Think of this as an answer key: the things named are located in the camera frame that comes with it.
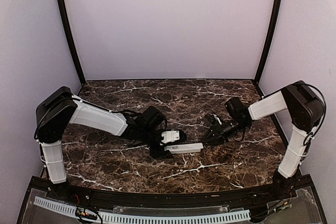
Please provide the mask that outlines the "white remote control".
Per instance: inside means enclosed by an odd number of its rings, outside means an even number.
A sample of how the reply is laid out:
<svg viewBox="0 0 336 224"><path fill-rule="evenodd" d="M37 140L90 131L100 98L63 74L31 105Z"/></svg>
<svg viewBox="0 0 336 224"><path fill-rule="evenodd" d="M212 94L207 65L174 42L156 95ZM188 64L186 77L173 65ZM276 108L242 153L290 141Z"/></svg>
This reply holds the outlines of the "white remote control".
<svg viewBox="0 0 336 224"><path fill-rule="evenodd" d="M165 151L170 151L172 154L198 153L203 149L202 143L169 145L164 148Z"/></svg>

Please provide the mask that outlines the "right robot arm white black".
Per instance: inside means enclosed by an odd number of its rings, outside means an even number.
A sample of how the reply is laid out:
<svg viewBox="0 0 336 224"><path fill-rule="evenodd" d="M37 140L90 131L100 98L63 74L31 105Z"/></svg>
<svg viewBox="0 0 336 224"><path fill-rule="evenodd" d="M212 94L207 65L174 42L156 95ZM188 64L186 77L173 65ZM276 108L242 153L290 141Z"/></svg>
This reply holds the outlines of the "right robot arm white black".
<svg viewBox="0 0 336 224"><path fill-rule="evenodd" d="M317 87L300 80L251 105L244 105L239 97L232 97L225 102L225 108L230 120L224 121L216 113L209 114L207 119L211 125L202 143L223 144L237 132L244 133L254 121L287 111L291 135L276 173L281 178L290 179L308 155L310 144L324 123L327 102Z"/></svg>

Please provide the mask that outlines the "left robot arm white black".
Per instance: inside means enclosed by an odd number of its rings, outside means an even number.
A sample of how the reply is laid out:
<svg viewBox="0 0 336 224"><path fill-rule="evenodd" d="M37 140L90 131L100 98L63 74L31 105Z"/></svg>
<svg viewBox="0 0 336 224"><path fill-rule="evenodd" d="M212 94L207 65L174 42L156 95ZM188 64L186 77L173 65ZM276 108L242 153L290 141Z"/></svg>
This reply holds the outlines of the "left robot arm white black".
<svg viewBox="0 0 336 224"><path fill-rule="evenodd" d="M40 144L53 191L63 201L74 197L74 189L66 183L61 140L68 124L78 124L127 140L141 141L150 148L152 157L168 153L165 147L180 140L178 130L160 129L166 117L155 107L144 112L112 111L72 94L61 87L36 109L37 127L34 139Z"/></svg>

